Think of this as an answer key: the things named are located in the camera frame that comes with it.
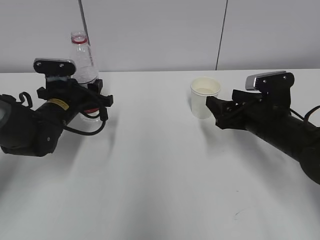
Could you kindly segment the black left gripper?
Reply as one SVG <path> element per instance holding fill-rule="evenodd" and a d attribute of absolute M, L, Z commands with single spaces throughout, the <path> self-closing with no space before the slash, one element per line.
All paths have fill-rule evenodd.
<path fill-rule="evenodd" d="M 39 99 L 46 101 L 57 99 L 66 103 L 69 107 L 76 110 L 97 110 L 100 107 L 109 108 L 114 103 L 113 95 L 102 95 L 103 80 L 95 79 L 87 84 L 87 88 L 82 87 L 74 79 L 62 81 L 57 80 L 46 83 L 46 87 L 37 89 Z M 98 93 L 95 101 L 89 94 Z"/>

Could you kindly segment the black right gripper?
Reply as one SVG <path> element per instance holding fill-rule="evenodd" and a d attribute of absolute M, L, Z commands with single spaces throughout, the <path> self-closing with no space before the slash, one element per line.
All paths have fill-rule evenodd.
<path fill-rule="evenodd" d="M 206 98 L 206 106 L 215 117 L 220 129 L 245 130 L 251 122 L 266 124 L 290 115 L 288 108 L 269 104 L 261 93 L 250 93 L 234 89 L 231 101 L 214 96 Z"/>

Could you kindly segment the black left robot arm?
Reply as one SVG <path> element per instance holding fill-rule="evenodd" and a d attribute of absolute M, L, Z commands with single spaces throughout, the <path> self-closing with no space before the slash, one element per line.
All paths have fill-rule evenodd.
<path fill-rule="evenodd" d="M 112 95 L 100 93 L 103 83 L 98 79 L 87 88 L 75 79 L 47 82 L 37 90 L 39 99 L 44 100 L 33 110 L 31 96 L 21 92 L 19 99 L 8 94 L 0 96 L 0 148 L 6 154 L 43 157 L 57 147 L 63 131 L 81 136 L 100 133 L 109 119 L 107 109 L 114 103 Z M 99 111 L 101 126 L 92 132 L 69 127 L 69 123 L 87 110 Z"/>

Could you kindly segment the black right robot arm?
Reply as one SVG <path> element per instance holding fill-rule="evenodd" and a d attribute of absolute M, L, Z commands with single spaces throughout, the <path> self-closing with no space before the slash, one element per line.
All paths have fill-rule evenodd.
<path fill-rule="evenodd" d="M 320 129 L 271 105 L 262 93 L 233 90 L 230 101 L 208 96 L 206 107 L 220 129 L 248 131 L 293 158 L 315 183 L 320 182 Z"/>

